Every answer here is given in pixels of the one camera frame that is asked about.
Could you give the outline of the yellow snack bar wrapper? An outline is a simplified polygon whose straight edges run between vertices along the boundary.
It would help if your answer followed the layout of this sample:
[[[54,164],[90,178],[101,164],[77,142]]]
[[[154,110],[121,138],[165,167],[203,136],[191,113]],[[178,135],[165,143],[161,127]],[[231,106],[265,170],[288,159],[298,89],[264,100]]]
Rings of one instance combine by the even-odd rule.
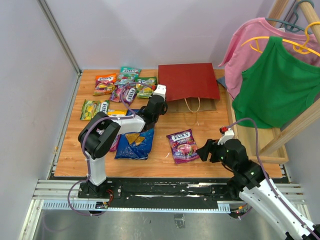
[[[110,117],[125,117],[127,112],[126,109],[109,109],[107,115]]]

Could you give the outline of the purple Fox's berries candy bag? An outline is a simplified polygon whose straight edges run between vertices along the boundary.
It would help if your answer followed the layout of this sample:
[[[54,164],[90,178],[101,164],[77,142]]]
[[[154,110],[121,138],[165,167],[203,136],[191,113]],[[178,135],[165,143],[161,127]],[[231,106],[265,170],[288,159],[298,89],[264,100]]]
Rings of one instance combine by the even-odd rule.
[[[200,158],[191,129],[169,134],[166,137],[175,164],[188,163]]]

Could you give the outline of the teal clothes hanger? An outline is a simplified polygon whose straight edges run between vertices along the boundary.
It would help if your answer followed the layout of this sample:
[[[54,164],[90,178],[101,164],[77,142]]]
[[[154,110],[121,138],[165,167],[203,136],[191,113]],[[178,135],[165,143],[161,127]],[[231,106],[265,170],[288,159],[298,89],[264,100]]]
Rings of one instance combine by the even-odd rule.
[[[285,29],[285,31],[291,32],[291,33],[298,33],[300,31],[305,31],[306,29],[296,25],[297,21],[299,20],[299,14],[298,14],[298,8],[300,4],[302,3],[309,3],[313,8],[315,7],[315,4],[312,0],[300,0],[298,3],[296,3],[293,6],[293,15],[295,16],[295,19],[293,22],[288,22],[280,19],[275,18],[265,18],[266,21],[281,23]]]

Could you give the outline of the blue grey mat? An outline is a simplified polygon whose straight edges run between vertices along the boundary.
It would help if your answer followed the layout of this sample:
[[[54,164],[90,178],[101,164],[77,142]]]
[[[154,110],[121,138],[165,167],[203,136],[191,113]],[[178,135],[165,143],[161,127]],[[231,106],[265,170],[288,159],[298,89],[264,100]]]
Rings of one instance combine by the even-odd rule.
[[[227,89],[225,76],[218,78],[218,79],[217,79],[217,82],[218,82],[220,85],[222,85],[225,89]]]

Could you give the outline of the yellow clothes hanger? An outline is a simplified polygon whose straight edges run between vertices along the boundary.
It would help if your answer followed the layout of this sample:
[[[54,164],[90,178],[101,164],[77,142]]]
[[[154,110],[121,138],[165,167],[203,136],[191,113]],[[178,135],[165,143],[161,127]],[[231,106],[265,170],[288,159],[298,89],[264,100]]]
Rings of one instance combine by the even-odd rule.
[[[306,36],[306,41],[304,42],[304,44],[299,44],[297,42],[294,42],[292,40],[288,40],[288,39],[282,39],[283,42],[285,43],[289,43],[292,45],[292,48],[295,52],[301,54],[301,55],[308,55],[308,54],[314,54],[316,56],[320,56],[320,53],[315,51],[312,48],[307,47],[307,44],[310,41],[310,34],[308,33],[308,30],[316,25],[319,25],[320,22],[319,21],[314,21],[312,23],[310,23],[306,29],[304,30],[304,34]],[[269,40],[269,36],[257,36],[257,37],[252,37],[248,40],[246,40],[245,42],[243,42],[240,46],[243,47],[244,45],[248,44],[250,45],[251,49],[258,52],[258,53],[263,53],[263,51],[260,49],[260,45],[259,45],[259,40]]]

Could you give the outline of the teal Fox's mint candy bag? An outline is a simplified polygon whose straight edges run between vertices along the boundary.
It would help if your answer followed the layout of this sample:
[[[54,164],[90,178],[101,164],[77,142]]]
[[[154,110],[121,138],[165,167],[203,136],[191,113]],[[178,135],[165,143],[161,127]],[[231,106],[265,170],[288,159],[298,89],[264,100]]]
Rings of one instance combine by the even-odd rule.
[[[121,86],[121,85],[126,85],[128,82],[133,82],[135,78],[137,78],[140,75],[140,73],[141,73],[140,68],[122,66],[120,68],[120,73],[117,76],[115,85]]]

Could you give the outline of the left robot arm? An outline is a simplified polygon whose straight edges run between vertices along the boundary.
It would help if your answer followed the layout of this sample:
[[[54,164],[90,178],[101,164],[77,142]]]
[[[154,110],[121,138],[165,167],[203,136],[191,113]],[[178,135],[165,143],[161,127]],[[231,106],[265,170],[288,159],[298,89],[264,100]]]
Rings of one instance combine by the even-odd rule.
[[[103,197],[107,193],[105,156],[116,137],[149,132],[167,109],[166,97],[163,94],[153,94],[147,105],[132,115],[115,117],[98,112],[78,136],[88,170],[86,183],[81,188],[88,187],[91,195]]]

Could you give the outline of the blue Doritos chips bag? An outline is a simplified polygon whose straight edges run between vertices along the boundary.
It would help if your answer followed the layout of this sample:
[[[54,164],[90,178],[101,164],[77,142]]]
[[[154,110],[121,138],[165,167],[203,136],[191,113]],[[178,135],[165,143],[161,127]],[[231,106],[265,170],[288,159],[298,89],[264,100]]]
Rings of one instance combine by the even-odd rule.
[[[115,139],[115,159],[147,160],[152,150],[155,130],[127,131],[123,127]]]

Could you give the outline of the green snack bag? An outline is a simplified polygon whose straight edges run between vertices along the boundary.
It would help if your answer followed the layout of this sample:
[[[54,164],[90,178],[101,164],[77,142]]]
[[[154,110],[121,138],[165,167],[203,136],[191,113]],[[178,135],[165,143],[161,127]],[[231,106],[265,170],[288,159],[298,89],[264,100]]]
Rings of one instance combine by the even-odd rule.
[[[158,85],[156,76],[137,77],[135,82],[138,99],[149,99]]]

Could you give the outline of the purple black cherry candy bag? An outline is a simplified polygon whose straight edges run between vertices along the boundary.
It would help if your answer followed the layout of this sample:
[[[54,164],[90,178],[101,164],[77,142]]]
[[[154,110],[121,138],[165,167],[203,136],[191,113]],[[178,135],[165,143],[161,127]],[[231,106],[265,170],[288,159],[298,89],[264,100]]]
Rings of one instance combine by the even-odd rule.
[[[115,103],[124,102],[130,106],[134,101],[136,94],[137,90],[134,86],[118,85],[111,93],[109,100]]]

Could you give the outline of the green yellow Fox's candy bag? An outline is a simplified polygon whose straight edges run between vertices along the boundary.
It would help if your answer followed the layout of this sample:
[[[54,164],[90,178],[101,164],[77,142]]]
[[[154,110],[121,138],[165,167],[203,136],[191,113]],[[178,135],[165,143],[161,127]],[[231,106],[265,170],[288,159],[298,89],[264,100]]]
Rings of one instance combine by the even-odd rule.
[[[87,100],[85,99],[81,108],[81,121],[91,120],[98,112],[108,113],[110,106],[109,100]]]

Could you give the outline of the wooden clothes rack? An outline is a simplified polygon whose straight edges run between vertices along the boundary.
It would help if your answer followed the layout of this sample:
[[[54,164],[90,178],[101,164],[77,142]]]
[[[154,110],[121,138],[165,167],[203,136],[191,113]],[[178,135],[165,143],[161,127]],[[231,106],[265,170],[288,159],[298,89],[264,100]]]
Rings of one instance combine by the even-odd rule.
[[[280,17],[284,12],[288,0],[276,0],[269,16]],[[311,24],[320,21],[314,8],[308,2],[300,4],[300,9],[306,19]],[[320,26],[312,26],[312,31],[320,44]],[[229,123],[236,120],[235,112],[232,108],[232,97],[226,92],[226,106]],[[299,115],[283,131],[279,128],[258,129],[258,147],[256,148],[256,131],[251,127],[233,125],[235,137],[246,147],[249,159],[257,161],[257,153],[264,163],[284,164],[289,161],[285,144],[301,133],[304,129],[320,118],[320,98],[317,99],[306,111]]]

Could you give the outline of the red paper bag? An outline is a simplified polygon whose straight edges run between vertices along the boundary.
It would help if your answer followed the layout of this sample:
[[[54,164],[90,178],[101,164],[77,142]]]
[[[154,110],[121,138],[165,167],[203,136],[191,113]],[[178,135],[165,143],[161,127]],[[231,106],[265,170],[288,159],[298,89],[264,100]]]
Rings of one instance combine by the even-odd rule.
[[[162,64],[158,66],[158,80],[166,86],[166,101],[184,100],[189,112],[197,114],[201,99],[219,100],[220,89],[211,63]],[[192,110],[188,98],[198,100]]]

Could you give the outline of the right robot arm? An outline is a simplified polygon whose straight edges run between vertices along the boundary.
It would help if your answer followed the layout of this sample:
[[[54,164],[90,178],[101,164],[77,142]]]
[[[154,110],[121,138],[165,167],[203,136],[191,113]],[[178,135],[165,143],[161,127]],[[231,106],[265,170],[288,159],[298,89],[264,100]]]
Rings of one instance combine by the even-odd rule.
[[[257,211],[284,240],[318,240],[320,226],[304,217],[279,191],[263,167],[249,159],[238,139],[223,144],[208,139],[196,153],[202,161],[226,165],[233,177],[226,193],[232,200],[241,199]]]

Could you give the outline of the orange Fox's fruits candy bag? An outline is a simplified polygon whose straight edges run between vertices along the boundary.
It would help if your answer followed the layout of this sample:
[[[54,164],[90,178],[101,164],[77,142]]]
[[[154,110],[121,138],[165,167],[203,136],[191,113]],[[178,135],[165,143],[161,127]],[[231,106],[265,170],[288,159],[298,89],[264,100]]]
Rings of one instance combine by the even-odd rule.
[[[93,96],[102,96],[111,94],[116,86],[117,74],[97,75],[95,77],[95,87]]]

